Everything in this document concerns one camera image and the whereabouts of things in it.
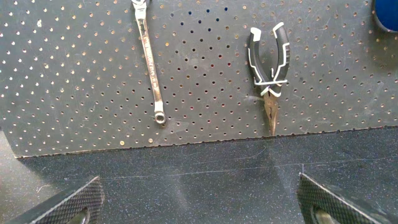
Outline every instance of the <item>pliers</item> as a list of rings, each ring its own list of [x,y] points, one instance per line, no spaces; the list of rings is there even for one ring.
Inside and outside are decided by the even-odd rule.
[[[269,72],[262,69],[259,57],[259,42],[261,30],[255,27],[250,29],[250,45],[248,48],[249,63],[254,76],[254,85],[260,87],[261,96],[264,97],[264,107],[269,120],[269,129],[272,136],[275,136],[275,128],[278,117],[278,102],[282,84],[285,79],[290,62],[290,46],[284,23],[278,23],[272,30],[274,31],[278,47],[278,66],[276,72],[271,68]]]

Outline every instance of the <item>wrench handle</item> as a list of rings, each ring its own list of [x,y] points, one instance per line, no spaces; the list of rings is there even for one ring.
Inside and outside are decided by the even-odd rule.
[[[146,19],[137,18],[139,33],[141,35],[142,46],[144,48],[145,59],[147,61],[148,73],[150,77],[150,84],[154,92],[155,99],[155,121],[159,124],[166,122],[166,117],[163,110],[162,95],[160,94],[159,82],[157,81],[154,56],[150,47],[148,27]]]

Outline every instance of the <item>wrench open end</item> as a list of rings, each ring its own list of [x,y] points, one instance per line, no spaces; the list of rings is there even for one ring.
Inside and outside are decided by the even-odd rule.
[[[155,121],[158,124],[163,124],[166,122],[166,117],[164,116],[164,113],[158,112],[155,114]]]

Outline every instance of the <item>gray floor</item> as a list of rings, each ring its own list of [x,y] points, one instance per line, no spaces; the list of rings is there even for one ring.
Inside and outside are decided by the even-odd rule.
[[[100,223],[302,223],[299,172],[398,215],[398,129],[15,159],[0,137],[0,223],[102,178]]]

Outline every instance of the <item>perforated metal panel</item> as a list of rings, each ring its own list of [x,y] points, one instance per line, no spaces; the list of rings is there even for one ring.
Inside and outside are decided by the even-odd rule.
[[[268,136],[246,43],[262,29],[269,67],[279,21],[291,63],[277,134],[398,124],[398,36],[367,1],[153,0],[147,20],[164,126],[130,1],[2,2],[0,125],[16,156]]]

